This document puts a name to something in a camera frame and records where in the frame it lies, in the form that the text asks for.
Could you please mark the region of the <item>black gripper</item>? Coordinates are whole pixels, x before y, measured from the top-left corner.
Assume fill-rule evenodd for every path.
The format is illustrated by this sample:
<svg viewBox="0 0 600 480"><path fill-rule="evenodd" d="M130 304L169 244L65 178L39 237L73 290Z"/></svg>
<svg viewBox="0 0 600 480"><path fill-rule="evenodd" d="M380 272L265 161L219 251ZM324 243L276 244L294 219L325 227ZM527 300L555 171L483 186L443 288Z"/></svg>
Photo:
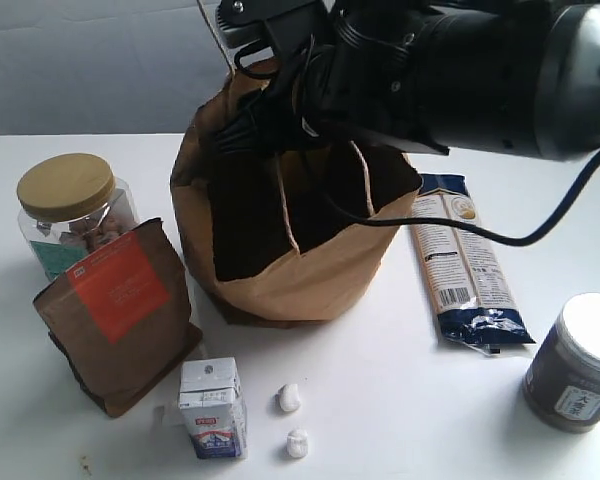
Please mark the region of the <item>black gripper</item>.
<svg viewBox="0 0 600 480"><path fill-rule="evenodd" d="M336 141L446 155L420 119L419 54L444 14L428 1L223 1L216 19L243 95L213 133L222 154L273 154Z"/></svg>

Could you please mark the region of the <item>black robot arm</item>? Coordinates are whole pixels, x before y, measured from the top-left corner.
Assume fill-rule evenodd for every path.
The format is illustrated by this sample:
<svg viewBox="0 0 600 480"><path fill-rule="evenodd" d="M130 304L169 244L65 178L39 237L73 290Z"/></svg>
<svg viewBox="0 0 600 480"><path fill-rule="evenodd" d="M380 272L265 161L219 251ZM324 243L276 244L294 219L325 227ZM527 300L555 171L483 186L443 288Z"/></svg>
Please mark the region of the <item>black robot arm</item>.
<svg viewBox="0 0 600 480"><path fill-rule="evenodd" d="M599 3L224 1L217 19L238 56L276 62L215 131L224 153L600 149Z"/></svg>

